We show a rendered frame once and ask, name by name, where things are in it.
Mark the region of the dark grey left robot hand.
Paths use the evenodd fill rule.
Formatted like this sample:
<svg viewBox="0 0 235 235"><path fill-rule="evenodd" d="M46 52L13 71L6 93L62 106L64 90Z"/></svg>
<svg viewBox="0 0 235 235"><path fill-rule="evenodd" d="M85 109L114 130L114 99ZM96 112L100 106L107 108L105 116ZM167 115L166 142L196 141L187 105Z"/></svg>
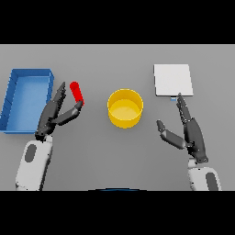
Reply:
<svg viewBox="0 0 235 235"><path fill-rule="evenodd" d="M53 99L44 107L37 130L35 132L35 138L39 141L45 141L46 138L55 130L56 126L63 126L68 122L76 119L82 110L82 102L75 102L74 107L70 110L59 114L62 103L66 97L65 83L58 88Z"/></svg>

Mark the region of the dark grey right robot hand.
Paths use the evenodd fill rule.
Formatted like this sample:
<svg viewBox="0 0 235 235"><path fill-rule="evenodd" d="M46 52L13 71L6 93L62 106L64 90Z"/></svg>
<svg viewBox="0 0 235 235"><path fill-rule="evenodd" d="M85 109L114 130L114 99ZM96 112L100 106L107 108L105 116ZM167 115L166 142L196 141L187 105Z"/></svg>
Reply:
<svg viewBox="0 0 235 235"><path fill-rule="evenodd" d="M202 130L196 119L191 117L188 106L181 94L177 96L177 103L180 118L184 128L184 137L180 137L167 129L161 120L157 120L157 128L163 141L169 143L179 150L187 149L197 163L208 162L206 145Z"/></svg>

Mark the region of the red beaker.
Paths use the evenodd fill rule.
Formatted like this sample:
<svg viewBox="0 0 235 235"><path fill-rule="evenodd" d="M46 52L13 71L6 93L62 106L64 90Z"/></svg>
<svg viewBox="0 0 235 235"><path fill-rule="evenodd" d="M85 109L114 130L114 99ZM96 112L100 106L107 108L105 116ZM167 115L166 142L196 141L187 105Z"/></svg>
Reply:
<svg viewBox="0 0 235 235"><path fill-rule="evenodd" d="M82 102L82 105L84 105L84 98L83 98L83 94L81 92L79 83L75 81L71 82L70 89L72 91L75 102L76 103Z"/></svg>

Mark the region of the yellow bowl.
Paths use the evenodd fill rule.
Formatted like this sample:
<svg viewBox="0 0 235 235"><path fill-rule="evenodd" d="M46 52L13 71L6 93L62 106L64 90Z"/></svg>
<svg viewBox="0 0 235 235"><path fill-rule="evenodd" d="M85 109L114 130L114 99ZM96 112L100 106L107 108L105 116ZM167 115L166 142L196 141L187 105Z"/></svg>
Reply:
<svg viewBox="0 0 235 235"><path fill-rule="evenodd" d="M113 125L120 129L131 129L140 122L143 100L136 91L122 88L110 95L106 107Z"/></svg>

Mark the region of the pale square measuring scale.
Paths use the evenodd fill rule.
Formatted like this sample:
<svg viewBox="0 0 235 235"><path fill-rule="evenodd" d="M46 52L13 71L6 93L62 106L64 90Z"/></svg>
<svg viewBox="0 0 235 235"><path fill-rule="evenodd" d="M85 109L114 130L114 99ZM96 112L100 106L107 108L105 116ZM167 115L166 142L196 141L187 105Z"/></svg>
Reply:
<svg viewBox="0 0 235 235"><path fill-rule="evenodd" d="M188 64L154 64L153 77L157 96L193 96Z"/></svg>

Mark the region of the blue tray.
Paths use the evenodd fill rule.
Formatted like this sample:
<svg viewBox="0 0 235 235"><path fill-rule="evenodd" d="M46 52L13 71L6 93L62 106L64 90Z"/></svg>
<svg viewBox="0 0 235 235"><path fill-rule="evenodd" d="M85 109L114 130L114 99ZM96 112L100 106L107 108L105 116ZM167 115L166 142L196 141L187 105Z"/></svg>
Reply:
<svg viewBox="0 0 235 235"><path fill-rule="evenodd" d="M51 69L12 69L0 112L0 132L34 134L51 99L53 80Z"/></svg>

